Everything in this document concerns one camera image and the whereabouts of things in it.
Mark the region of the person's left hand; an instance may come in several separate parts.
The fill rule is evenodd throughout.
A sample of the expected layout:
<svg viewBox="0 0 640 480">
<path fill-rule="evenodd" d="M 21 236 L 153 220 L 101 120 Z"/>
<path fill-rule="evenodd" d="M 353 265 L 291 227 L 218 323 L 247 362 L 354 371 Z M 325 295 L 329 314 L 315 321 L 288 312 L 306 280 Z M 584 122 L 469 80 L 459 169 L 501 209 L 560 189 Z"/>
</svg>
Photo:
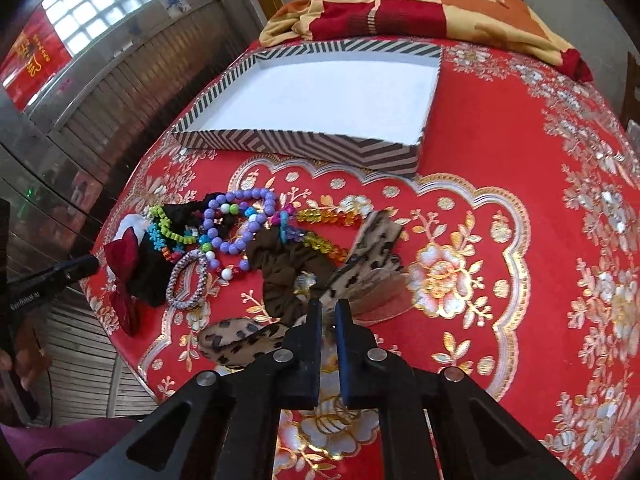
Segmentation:
<svg viewBox="0 0 640 480">
<path fill-rule="evenodd" d="M 49 369 L 51 358 L 43 350 L 31 318 L 24 318 L 12 333 L 13 354 L 1 349 L 1 423 L 24 427 L 25 420 L 39 415 L 37 384 Z"/>
</svg>

